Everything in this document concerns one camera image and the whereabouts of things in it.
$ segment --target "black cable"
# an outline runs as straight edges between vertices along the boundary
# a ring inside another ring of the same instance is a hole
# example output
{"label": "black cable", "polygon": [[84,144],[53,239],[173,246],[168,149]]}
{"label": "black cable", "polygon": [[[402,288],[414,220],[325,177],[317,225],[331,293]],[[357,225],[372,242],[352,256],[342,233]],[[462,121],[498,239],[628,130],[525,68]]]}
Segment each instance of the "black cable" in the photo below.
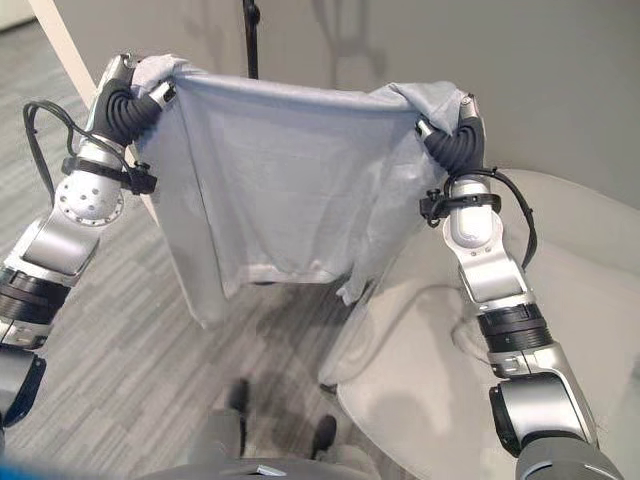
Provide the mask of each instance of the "black cable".
{"label": "black cable", "polygon": [[533,220],[533,209],[529,207],[529,204],[524,198],[524,195],[522,195],[522,192],[509,177],[507,177],[503,173],[498,172],[498,168],[494,167],[492,169],[472,168],[450,175],[444,184],[445,198],[451,198],[451,189],[453,188],[453,184],[455,183],[455,181],[467,175],[479,175],[483,177],[495,178],[496,180],[505,184],[509,188],[509,190],[511,190],[511,193],[513,193],[513,196],[516,198],[516,201],[518,202],[518,205],[522,210],[524,218],[527,222],[527,226],[529,227],[529,240],[527,242],[527,250],[524,254],[524,259],[522,260],[522,268],[527,268],[538,248],[538,234],[536,232],[536,227]]}
{"label": "black cable", "polygon": [[38,173],[40,174],[40,178],[44,183],[47,192],[49,193],[49,200],[51,202],[51,206],[53,206],[55,202],[55,188],[53,185],[53,180],[51,179],[51,173],[49,172],[49,167],[47,166],[47,162],[44,159],[44,155],[42,154],[42,149],[40,148],[40,144],[38,143],[38,139],[36,134],[38,131],[35,128],[35,118],[36,113],[39,109],[43,109],[51,113],[54,117],[60,120],[67,127],[67,151],[73,157],[76,156],[76,152],[73,150],[73,136],[74,133],[79,133],[83,137],[85,137],[90,142],[96,144],[100,148],[108,151],[113,156],[115,156],[122,167],[125,169],[127,174],[129,175],[129,179],[131,181],[132,188],[136,184],[136,178],[131,171],[131,167],[125,160],[124,156],[120,154],[115,148],[113,148],[108,143],[100,140],[95,135],[86,130],[80,128],[69,116],[64,108],[60,105],[57,105],[49,100],[42,101],[32,101],[25,104],[22,109],[22,118],[24,120],[24,128],[27,135],[27,141],[29,142],[29,148],[31,149],[31,155],[33,156],[33,160],[38,169]]}

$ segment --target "white wall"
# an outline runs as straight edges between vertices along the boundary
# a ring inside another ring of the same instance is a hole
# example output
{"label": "white wall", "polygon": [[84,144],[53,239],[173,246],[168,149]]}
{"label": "white wall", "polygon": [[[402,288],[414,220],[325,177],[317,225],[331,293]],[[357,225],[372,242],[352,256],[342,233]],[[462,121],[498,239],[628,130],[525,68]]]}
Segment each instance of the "white wall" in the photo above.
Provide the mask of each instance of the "white wall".
{"label": "white wall", "polygon": [[[122,50],[245,72],[241,1],[55,0],[97,79]],[[261,76],[370,90],[449,79],[478,95],[487,163],[640,208],[640,2],[257,0]]]}
{"label": "white wall", "polygon": [[212,72],[246,73],[242,2],[55,0],[96,83],[111,57],[175,53]]}

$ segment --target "black stand pole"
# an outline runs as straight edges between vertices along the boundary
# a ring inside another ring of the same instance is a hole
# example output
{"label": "black stand pole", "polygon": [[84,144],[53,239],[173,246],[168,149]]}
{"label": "black stand pole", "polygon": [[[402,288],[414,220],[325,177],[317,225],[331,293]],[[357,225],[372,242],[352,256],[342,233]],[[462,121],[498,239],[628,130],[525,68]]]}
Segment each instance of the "black stand pole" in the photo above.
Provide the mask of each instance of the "black stand pole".
{"label": "black stand pole", "polygon": [[247,73],[258,79],[258,23],[260,9],[254,0],[242,0],[244,10],[244,32],[247,39]]}

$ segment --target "silver robot arm segment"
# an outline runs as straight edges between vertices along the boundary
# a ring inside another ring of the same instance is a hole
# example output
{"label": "silver robot arm segment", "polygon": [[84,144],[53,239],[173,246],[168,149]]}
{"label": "silver robot arm segment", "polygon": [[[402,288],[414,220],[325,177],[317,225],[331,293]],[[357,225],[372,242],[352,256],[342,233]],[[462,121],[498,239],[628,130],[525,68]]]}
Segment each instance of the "silver robot arm segment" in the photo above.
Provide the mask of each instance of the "silver robot arm segment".
{"label": "silver robot arm segment", "polygon": [[65,160],[68,176],[55,189],[49,216],[27,228],[0,268],[1,427],[15,424],[31,408],[46,367],[33,350],[44,345],[100,236],[122,213],[122,189],[139,194],[155,186],[146,165],[122,171],[124,152],[157,121],[175,88],[165,81],[134,98],[130,86],[137,63],[129,54],[111,60],[89,113],[88,135]]}
{"label": "silver robot arm segment", "polygon": [[[489,362],[504,379],[489,397],[498,437],[519,457],[516,478],[622,478],[598,450],[586,398],[549,332],[523,268],[503,245],[500,198],[491,194],[487,177],[504,176],[482,168],[484,129],[471,95],[462,102],[459,125],[448,137],[426,119],[416,124],[421,141],[451,175],[445,194],[428,192],[421,213],[433,227],[444,219],[444,240],[458,259]],[[560,476],[567,473],[573,476]]]}

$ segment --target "black connector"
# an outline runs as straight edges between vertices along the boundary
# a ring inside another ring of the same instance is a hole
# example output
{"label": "black connector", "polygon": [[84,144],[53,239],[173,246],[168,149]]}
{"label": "black connector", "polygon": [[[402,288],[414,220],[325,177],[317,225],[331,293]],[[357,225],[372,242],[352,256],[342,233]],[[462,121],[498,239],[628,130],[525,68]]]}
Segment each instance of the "black connector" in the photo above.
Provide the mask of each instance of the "black connector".
{"label": "black connector", "polygon": [[513,352],[553,343],[540,309],[535,303],[501,308],[478,315],[480,330],[489,351]]}

